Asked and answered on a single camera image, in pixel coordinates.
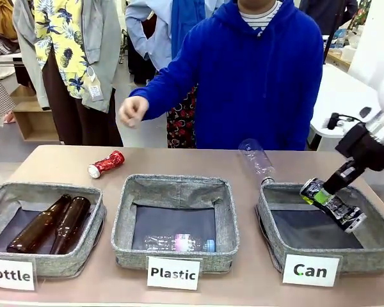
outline neck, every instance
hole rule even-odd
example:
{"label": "neck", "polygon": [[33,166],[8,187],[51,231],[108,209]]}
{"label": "neck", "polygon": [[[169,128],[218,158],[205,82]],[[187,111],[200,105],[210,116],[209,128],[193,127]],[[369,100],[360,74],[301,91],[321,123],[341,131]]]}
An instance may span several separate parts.
{"label": "neck", "polygon": [[244,14],[257,15],[266,13],[275,2],[276,0],[237,0],[237,7]]}

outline plastic sign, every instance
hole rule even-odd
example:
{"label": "plastic sign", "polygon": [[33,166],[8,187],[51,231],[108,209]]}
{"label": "plastic sign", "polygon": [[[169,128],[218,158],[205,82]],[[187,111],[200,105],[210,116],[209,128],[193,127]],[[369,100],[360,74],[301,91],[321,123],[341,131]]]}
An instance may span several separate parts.
{"label": "plastic sign", "polygon": [[0,288],[34,291],[34,282],[31,262],[0,259]]}
{"label": "plastic sign", "polygon": [[199,261],[149,257],[147,285],[196,290],[198,288],[199,268]]}
{"label": "plastic sign", "polygon": [[339,258],[287,255],[283,283],[332,287]]}

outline brown glass bottle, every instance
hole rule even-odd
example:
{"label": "brown glass bottle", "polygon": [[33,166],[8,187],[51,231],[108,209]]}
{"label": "brown glass bottle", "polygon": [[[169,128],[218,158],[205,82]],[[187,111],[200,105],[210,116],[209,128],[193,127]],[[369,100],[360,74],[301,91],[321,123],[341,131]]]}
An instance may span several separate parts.
{"label": "brown glass bottle", "polygon": [[71,196],[64,194],[50,208],[37,215],[7,246],[7,252],[36,253],[53,233],[70,202]]}
{"label": "brown glass bottle", "polygon": [[56,239],[50,254],[66,254],[73,244],[79,239],[77,232],[84,224],[91,203],[85,197],[75,197],[65,212],[64,218],[56,229]]}

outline blue hoodie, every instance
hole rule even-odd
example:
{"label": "blue hoodie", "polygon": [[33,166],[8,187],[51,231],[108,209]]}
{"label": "blue hoodie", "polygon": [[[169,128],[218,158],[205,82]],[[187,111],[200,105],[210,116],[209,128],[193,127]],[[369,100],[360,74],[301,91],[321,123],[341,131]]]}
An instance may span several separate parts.
{"label": "blue hoodie", "polygon": [[131,93],[149,101],[144,119],[169,111],[198,84],[197,148],[237,149],[254,138],[265,150],[303,150],[323,71],[320,30],[284,0],[259,31],[236,1],[196,25],[168,68]]}

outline pineapple print shirt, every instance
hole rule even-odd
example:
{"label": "pineapple print shirt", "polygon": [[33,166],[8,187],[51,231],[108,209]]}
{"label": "pineapple print shirt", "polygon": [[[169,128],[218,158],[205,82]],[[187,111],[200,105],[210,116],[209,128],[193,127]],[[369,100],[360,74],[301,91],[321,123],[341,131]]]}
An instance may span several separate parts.
{"label": "pineapple print shirt", "polygon": [[71,97],[83,97],[88,61],[80,30],[81,0],[35,0],[35,43],[38,64],[43,69],[51,47],[61,78]]}

